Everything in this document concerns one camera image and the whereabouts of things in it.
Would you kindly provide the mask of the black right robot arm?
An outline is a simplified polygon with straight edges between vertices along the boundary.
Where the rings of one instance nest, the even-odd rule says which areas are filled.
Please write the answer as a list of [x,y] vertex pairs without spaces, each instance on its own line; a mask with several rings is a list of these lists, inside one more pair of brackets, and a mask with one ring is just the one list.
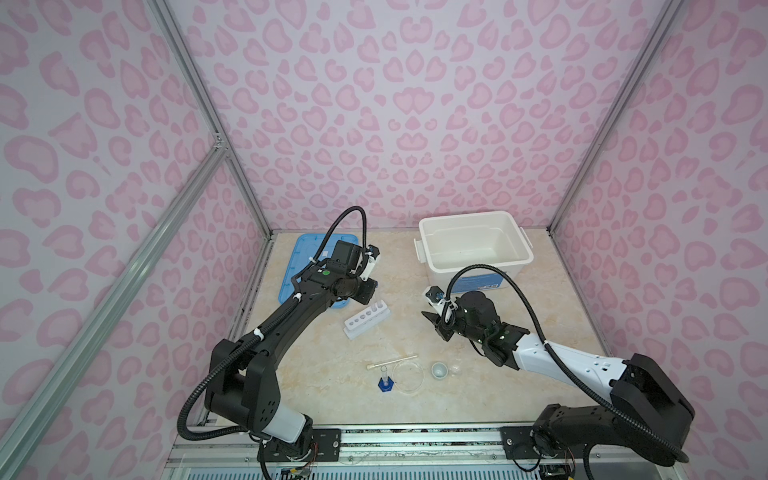
[[462,336],[497,367],[548,377],[594,401],[592,407],[546,406],[530,433],[537,452],[551,456],[574,446],[613,445],[659,466],[688,462],[683,446],[695,410],[652,358],[605,357],[545,341],[502,321],[480,291],[451,300],[432,286],[424,295],[430,305],[424,316],[443,340]]

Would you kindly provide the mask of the white-capped test tube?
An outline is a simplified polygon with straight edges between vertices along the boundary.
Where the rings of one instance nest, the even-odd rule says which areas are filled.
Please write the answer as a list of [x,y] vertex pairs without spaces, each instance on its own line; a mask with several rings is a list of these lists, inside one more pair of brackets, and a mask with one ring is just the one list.
[[381,368],[381,367],[386,367],[386,366],[389,366],[389,365],[396,365],[396,364],[400,364],[402,362],[406,362],[406,361],[410,361],[410,360],[415,360],[415,359],[418,359],[418,358],[419,358],[418,354],[409,355],[409,356],[400,357],[400,358],[396,358],[396,359],[392,359],[392,360],[387,360],[387,361],[383,361],[383,362],[368,364],[368,365],[366,365],[365,368],[366,368],[366,370],[374,370],[374,369],[378,369],[378,368]]

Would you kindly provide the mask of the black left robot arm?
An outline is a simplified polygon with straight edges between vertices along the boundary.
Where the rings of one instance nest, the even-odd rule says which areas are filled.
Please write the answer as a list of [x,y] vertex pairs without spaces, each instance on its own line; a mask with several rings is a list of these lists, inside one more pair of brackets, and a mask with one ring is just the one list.
[[289,457],[304,457],[313,441],[312,419],[282,402],[277,369],[310,323],[335,303],[370,302],[379,255],[374,245],[337,241],[328,258],[309,261],[291,278],[292,295],[267,320],[236,342],[219,342],[201,393],[205,407],[232,425],[182,437],[201,441],[243,433],[276,443]]

